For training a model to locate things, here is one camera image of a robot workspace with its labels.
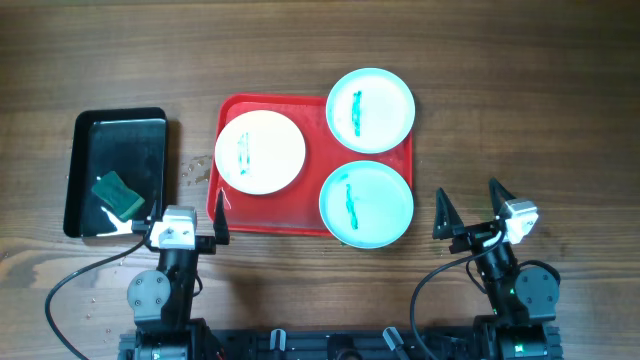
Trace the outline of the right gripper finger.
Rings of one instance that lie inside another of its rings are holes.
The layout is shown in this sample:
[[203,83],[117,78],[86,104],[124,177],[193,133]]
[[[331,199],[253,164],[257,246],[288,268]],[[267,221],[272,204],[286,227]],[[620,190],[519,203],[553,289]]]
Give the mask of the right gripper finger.
[[515,196],[509,192],[495,177],[489,180],[489,194],[493,213],[495,216],[509,217],[507,203],[515,199]]
[[465,228],[459,214],[442,188],[436,191],[436,212],[433,226],[433,238],[444,240],[463,233]]

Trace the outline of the green scrubbing sponge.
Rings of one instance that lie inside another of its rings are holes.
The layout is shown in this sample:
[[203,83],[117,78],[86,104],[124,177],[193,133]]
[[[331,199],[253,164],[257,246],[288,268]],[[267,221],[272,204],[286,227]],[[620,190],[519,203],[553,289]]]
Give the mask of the green scrubbing sponge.
[[123,222],[131,220],[145,203],[144,198],[131,190],[115,171],[102,176],[91,191]]

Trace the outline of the light blue plate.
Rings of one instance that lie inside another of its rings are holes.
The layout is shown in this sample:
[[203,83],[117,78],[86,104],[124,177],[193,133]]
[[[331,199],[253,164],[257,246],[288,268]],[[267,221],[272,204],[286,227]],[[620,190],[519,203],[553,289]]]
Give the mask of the light blue plate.
[[414,124],[416,104],[407,84],[394,73],[361,68],[335,83],[325,113],[329,130],[342,145],[376,154],[404,141]]
[[392,244],[414,215],[407,181],[391,167],[368,160],[334,170],[321,187],[318,206],[330,234],[359,249]]

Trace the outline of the white plate green smear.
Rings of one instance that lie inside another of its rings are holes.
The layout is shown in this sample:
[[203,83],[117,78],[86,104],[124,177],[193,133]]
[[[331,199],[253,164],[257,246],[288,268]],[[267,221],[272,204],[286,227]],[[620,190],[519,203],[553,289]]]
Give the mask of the white plate green smear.
[[266,195],[288,186],[306,158],[302,132],[288,117],[254,110],[232,119],[214,149],[218,173],[232,188]]

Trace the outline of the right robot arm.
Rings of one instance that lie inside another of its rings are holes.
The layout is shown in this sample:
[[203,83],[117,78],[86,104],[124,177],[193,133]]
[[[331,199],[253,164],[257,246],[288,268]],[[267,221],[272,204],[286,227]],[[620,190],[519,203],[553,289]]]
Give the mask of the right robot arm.
[[518,198],[496,179],[489,181],[494,218],[466,225],[443,189],[436,192],[433,237],[450,239],[453,254],[469,252],[493,313],[469,329],[434,335],[447,359],[552,360],[564,357],[556,319],[561,276],[540,260],[517,260],[512,247],[537,222],[533,201]]

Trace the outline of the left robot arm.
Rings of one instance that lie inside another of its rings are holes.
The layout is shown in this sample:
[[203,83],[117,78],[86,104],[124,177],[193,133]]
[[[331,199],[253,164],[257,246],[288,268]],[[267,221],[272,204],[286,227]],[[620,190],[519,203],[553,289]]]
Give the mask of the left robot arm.
[[122,335],[120,359],[177,360],[226,357],[206,321],[191,317],[193,299],[202,291],[201,255],[213,255],[230,242],[224,196],[217,196],[212,235],[198,235],[193,207],[171,205],[149,222],[144,245],[159,254],[154,270],[139,273],[127,289],[136,330]]

